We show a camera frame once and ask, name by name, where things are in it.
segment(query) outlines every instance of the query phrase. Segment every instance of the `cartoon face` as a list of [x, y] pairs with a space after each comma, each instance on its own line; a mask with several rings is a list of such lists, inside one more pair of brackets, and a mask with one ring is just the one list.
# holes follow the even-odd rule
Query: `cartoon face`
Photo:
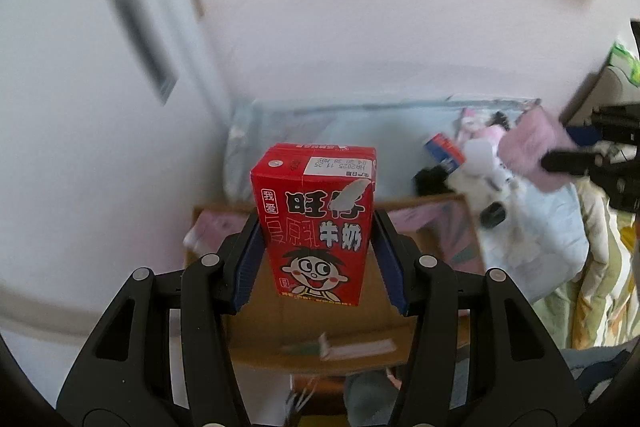
[[330, 290], [349, 280], [340, 275], [335, 264], [313, 255], [292, 259], [290, 265], [283, 267], [282, 271], [292, 274], [303, 286], [318, 291]]

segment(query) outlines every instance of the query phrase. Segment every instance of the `silver screw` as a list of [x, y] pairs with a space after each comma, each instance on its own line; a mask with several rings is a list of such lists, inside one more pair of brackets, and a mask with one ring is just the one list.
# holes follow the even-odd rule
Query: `silver screw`
[[133, 277], [133, 279], [135, 279], [136, 281], [143, 281], [145, 280], [147, 277], [149, 277], [149, 274], [151, 272], [149, 271], [148, 268], [138, 268], [135, 269], [133, 271], [133, 273], [131, 274], [131, 276]]
[[498, 268], [491, 270], [491, 272], [489, 272], [489, 277], [491, 277], [495, 282], [504, 282], [507, 280], [507, 274]]
[[418, 259], [418, 263], [425, 268], [433, 268], [438, 263], [438, 260], [433, 255], [423, 255]]
[[220, 257], [217, 256], [217, 254], [215, 253], [207, 253], [200, 261], [201, 263], [204, 264], [204, 266], [215, 266], [220, 262]]

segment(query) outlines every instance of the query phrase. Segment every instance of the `cartoon mouth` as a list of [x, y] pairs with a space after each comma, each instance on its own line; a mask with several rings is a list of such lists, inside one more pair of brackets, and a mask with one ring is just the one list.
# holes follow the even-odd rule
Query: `cartoon mouth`
[[311, 288], [315, 288], [315, 289], [320, 289], [322, 286], [324, 286], [324, 281], [314, 281], [313, 279], [307, 279], [306, 282], [308, 283], [309, 286], [311, 286]]

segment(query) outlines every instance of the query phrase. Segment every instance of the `red milk carton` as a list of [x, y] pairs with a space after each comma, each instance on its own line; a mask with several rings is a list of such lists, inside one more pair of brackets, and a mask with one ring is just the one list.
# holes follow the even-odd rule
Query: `red milk carton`
[[358, 305], [375, 181], [373, 148], [279, 143], [265, 153], [251, 182], [281, 295]]

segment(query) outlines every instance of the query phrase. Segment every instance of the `cartoon boy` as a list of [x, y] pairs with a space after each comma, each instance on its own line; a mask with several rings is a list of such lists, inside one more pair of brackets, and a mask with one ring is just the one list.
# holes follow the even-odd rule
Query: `cartoon boy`
[[287, 252], [283, 257], [290, 258], [291, 262], [289, 266], [282, 267], [282, 271], [290, 273], [300, 283], [300, 286], [292, 289], [292, 293], [340, 302], [338, 296], [329, 290], [341, 282], [347, 282], [349, 278], [340, 275], [338, 265], [344, 266], [344, 263], [335, 255], [327, 250], [301, 247]]

